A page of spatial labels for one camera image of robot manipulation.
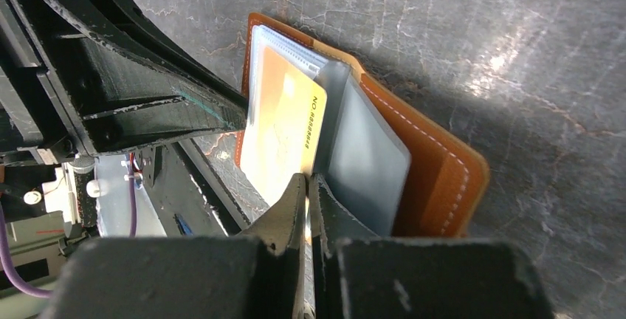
gray marble surface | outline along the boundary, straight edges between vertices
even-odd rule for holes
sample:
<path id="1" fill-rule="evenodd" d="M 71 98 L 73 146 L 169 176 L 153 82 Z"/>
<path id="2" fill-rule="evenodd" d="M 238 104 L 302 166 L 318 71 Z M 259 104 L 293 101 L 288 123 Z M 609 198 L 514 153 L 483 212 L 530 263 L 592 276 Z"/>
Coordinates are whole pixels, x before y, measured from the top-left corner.
<path id="1" fill-rule="evenodd" d="M 626 318 L 626 0 L 136 1 L 237 87 L 251 11 L 353 52 L 489 160 L 473 236 L 519 244 L 558 318 Z M 233 135 L 199 142 L 258 200 Z"/>

card holder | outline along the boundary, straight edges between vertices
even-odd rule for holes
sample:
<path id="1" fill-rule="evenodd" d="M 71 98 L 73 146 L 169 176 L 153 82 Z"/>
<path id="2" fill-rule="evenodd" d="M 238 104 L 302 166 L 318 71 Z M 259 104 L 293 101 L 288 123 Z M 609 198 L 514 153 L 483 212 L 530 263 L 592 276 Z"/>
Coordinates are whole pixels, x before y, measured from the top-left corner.
<path id="1" fill-rule="evenodd" d="M 395 236 L 461 236 L 489 183 L 486 160 L 450 132 L 409 106 L 374 80 L 352 55 L 260 13 L 248 18 L 248 38 L 265 25 L 351 67 L 351 74 L 411 155 L 402 198 L 393 224 Z M 242 80 L 249 94 L 250 45 Z M 244 131 L 238 132 L 235 163 L 241 160 Z"/>
<path id="2" fill-rule="evenodd" d="M 354 77 L 344 85 L 328 167 L 337 199 L 380 236 L 390 236 L 411 155 Z"/>
<path id="3" fill-rule="evenodd" d="M 317 156 L 315 157 L 313 167 L 314 173 L 325 173 L 329 168 L 333 141 L 337 133 L 337 124 L 339 123 L 338 117 L 343 101 L 343 92 L 348 76 L 350 76 L 350 70 L 351 68 L 348 64 L 339 61 L 329 61 L 314 79 L 318 85 L 326 90 L 328 95 L 322 131 L 320 132 L 320 142 L 317 145 Z"/>
<path id="4" fill-rule="evenodd" d="M 257 77 L 256 74 L 259 71 L 258 67 L 263 66 L 263 55 L 261 52 L 263 52 L 264 47 L 269 47 L 275 51 L 281 52 L 282 56 L 290 62 L 290 64 L 298 68 L 311 79 L 315 79 L 320 74 L 320 70 L 326 68 L 326 65 L 329 63 L 329 60 L 322 55 L 305 49 L 295 42 L 286 40 L 284 37 L 281 37 L 279 33 L 267 26 L 254 26 L 250 30 L 250 33 L 249 37 L 258 37 L 258 39 L 250 43 L 251 56 L 249 59 L 250 77 L 248 86 L 252 86 L 260 80 L 260 77 Z M 255 111 L 258 109 L 258 97 L 254 97 L 252 100 L 253 103 L 251 103 L 248 108 L 248 126 L 254 125 L 255 121 L 253 118 L 256 116 Z"/>

purple cable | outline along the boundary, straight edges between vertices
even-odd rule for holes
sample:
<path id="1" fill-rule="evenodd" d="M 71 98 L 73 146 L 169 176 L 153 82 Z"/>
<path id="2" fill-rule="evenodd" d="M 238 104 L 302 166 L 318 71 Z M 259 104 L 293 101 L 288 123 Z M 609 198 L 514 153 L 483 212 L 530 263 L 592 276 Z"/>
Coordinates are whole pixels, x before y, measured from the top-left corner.
<path id="1" fill-rule="evenodd" d="M 131 197 L 131 231 L 128 234 L 130 237 L 134 237 L 137 234 L 137 198 L 135 196 L 135 175 L 132 162 L 131 160 L 131 164 L 128 167 L 128 191 L 130 191 L 129 196 Z"/>
<path id="2" fill-rule="evenodd" d="M 4 273 L 7 274 L 7 278 L 15 288 L 38 298 L 49 298 L 52 291 L 48 289 L 41 289 L 32 286 L 28 282 L 24 281 L 18 274 L 15 266 L 13 266 L 13 260 L 11 259 L 11 250 L 9 249 L 9 239 L 7 237 L 7 223 L 4 220 L 4 211 L 2 210 L 2 204 L 0 203 L 0 260 L 2 260 L 2 268 Z"/>
<path id="3" fill-rule="evenodd" d="M 131 230 L 130 237 L 137 234 L 137 198 L 135 196 L 135 175 L 133 172 L 132 164 L 128 167 L 128 190 L 131 198 Z M 7 278 L 13 284 L 13 286 L 27 295 L 31 295 L 37 298 L 49 298 L 52 295 L 52 291 L 48 289 L 41 289 L 34 287 L 18 274 L 15 265 L 13 265 L 13 259 L 11 258 L 11 250 L 9 249 L 9 238 L 7 235 L 7 223 L 4 220 L 4 211 L 2 210 L 2 203 L 0 203 L 0 261 L 2 263 L 2 269 L 7 274 Z"/>

